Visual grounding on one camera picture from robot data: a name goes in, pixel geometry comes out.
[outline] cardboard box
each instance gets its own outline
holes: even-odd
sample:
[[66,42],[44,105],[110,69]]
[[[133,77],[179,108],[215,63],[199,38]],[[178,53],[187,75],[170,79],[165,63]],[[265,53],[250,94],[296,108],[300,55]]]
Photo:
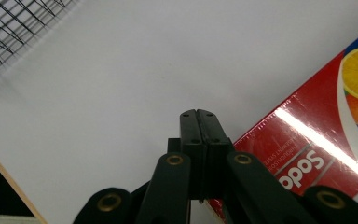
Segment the cardboard box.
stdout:
[[[358,193],[358,39],[235,142],[282,185]],[[221,202],[210,201],[222,216]]]

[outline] black plastic object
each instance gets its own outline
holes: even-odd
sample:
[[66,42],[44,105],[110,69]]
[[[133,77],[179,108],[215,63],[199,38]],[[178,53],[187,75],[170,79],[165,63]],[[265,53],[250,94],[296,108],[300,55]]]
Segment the black plastic object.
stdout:
[[323,223],[358,223],[358,203],[339,190],[325,186],[310,187],[303,204]]
[[223,199],[228,224],[358,223],[358,203],[340,191],[312,187],[304,197],[286,190],[252,154],[236,152],[215,114],[180,115],[181,138],[168,140],[150,183],[104,213],[92,196],[76,223],[186,224],[190,199]]

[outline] wire mesh basket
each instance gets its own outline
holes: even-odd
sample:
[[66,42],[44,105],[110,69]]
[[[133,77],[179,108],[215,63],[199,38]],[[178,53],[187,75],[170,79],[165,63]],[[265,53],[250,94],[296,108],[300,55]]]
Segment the wire mesh basket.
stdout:
[[0,0],[0,66],[75,0]]

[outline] white table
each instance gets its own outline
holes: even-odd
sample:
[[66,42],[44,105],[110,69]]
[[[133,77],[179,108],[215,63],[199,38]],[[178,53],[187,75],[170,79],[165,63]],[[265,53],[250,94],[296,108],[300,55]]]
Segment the white table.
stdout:
[[96,191],[149,180],[182,112],[236,140],[357,36],[351,0],[81,1],[0,74],[0,162],[71,223]]

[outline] white logo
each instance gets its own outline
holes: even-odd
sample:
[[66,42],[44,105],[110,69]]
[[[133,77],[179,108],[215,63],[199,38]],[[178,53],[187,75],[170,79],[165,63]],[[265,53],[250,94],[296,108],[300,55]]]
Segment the white logo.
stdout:
[[303,174],[309,173],[312,170],[313,166],[318,170],[324,166],[324,160],[320,157],[312,157],[314,154],[314,150],[307,153],[306,159],[301,159],[300,161],[298,161],[297,167],[290,168],[287,175],[284,175],[279,178],[279,182],[286,189],[291,189],[293,187],[293,184],[296,185],[296,187],[300,188],[300,181],[303,177]]

